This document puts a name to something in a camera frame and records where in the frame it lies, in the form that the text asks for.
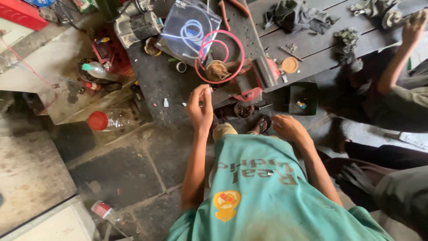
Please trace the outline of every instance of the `green t-shirt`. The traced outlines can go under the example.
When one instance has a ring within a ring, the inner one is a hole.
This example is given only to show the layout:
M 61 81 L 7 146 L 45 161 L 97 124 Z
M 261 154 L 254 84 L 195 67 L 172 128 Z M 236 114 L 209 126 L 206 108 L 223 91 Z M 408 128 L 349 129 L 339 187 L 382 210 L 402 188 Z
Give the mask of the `green t-shirt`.
M 285 141 L 226 134 L 215 159 L 209 197 L 167 240 L 392 240 L 364 208 L 346 211 L 311 186 Z

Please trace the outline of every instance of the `workbench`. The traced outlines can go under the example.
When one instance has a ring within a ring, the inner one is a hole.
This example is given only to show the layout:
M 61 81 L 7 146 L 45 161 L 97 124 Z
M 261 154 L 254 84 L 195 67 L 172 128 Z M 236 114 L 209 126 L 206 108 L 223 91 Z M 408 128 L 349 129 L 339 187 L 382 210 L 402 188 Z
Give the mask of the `workbench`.
M 295 43 L 297 50 L 295 55 L 304 62 L 299 62 L 299 72 L 287 74 L 287 82 L 280 76 L 278 85 L 265 90 L 269 92 L 284 87 L 303 78 L 314 75 L 326 69 L 333 68 L 338 62 L 333 59 L 335 39 L 333 33 L 347 27 L 354 27 L 360 34 L 358 41 L 357 56 L 363 56 L 383 47 L 389 46 L 401 40 L 401 29 L 395 31 L 385 31 L 380 26 L 379 20 L 369 19 L 365 15 L 354 16 L 349 7 L 360 0 L 306 0 L 309 8 L 322 9 L 340 19 L 324 34 L 312 35 L 311 30 L 300 31 L 295 34 L 286 34 L 273 25 L 268 29 L 263 29 L 263 14 L 278 0 L 257 0 L 248 4 L 251 18 L 244 18 L 242 13 L 225 1 L 231 32 L 236 35 L 244 46 L 245 57 L 255 59 L 264 56 L 264 49 L 272 59 L 277 59 L 281 63 L 289 55 L 281 51 L 278 47 Z M 154 12 L 158 17 L 165 18 L 174 1 L 166 0 L 162 3 L 154 2 Z M 410 14 L 426 6 L 424 0 L 408 0 L 399 4 L 398 8 L 404 15 Z M 210 1 L 210 8 L 221 16 L 218 7 L 218 0 Z M 229 37 L 218 34 L 216 39 L 224 41 L 229 46 L 229 61 L 238 59 L 239 48 Z M 188 124 L 188 117 L 185 114 L 183 103 L 191 91 L 199 84 L 205 82 L 201 80 L 193 67 L 189 66 L 185 73 L 179 73 L 175 69 L 176 62 L 170 63 L 171 56 L 162 53 L 157 57 L 147 55 L 144 50 L 144 43 L 133 44 L 128 50 L 128 55 L 132 63 L 139 85 L 148 104 L 148 108 L 153 120 L 165 127 L 179 128 L 183 124 Z M 222 60 L 224 50 L 220 45 L 212 45 L 214 59 Z M 167 98 L 169 107 L 164 107 L 164 98 Z

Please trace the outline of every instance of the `round lid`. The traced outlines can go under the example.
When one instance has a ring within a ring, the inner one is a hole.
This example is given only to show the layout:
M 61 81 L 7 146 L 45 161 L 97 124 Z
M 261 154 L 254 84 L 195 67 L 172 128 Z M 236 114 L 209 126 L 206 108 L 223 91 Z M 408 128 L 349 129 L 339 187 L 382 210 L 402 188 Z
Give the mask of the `round lid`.
M 89 71 L 89 70 L 91 70 L 91 66 L 90 66 L 89 64 L 87 64 L 87 63 L 84 63 L 84 64 L 82 65 L 82 69 L 83 69 L 83 70 L 86 70 L 86 71 Z
M 296 72 L 298 67 L 299 67 L 299 63 L 297 62 L 297 59 L 294 57 L 288 57 L 284 59 L 284 61 L 282 62 L 282 69 L 286 73 L 294 73 Z
M 88 125 L 93 130 L 104 130 L 107 128 L 107 115 L 101 111 L 93 112 L 88 118 Z

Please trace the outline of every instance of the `clear plastic bottle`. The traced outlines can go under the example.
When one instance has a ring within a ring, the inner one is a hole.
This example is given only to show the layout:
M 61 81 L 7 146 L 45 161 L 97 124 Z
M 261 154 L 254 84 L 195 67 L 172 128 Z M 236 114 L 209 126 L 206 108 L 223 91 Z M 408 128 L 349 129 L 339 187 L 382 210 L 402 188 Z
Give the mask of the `clear plastic bottle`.
M 97 201 L 94 203 L 94 205 L 91 207 L 91 210 L 103 219 L 110 221 L 110 223 L 113 225 L 116 223 L 120 224 L 123 220 L 119 213 L 116 213 L 116 211 L 114 211 L 109 205 L 103 203 L 102 201 Z
M 111 81 L 117 81 L 119 79 L 119 75 L 110 74 L 106 71 L 104 66 L 98 62 L 84 63 L 82 69 L 88 71 L 88 73 L 95 78 L 103 78 Z
M 136 125 L 131 109 L 95 111 L 88 118 L 89 127 L 97 131 L 120 130 Z

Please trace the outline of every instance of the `yellow logo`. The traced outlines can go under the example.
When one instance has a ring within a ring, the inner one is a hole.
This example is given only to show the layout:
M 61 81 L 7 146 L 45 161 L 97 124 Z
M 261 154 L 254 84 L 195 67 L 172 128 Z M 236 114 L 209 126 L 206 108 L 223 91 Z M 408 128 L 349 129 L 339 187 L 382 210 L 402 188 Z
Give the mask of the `yellow logo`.
M 215 217 L 223 222 L 231 220 L 236 215 L 233 210 L 241 201 L 241 194 L 237 191 L 224 191 L 214 195 L 214 206 L 218 209 Z

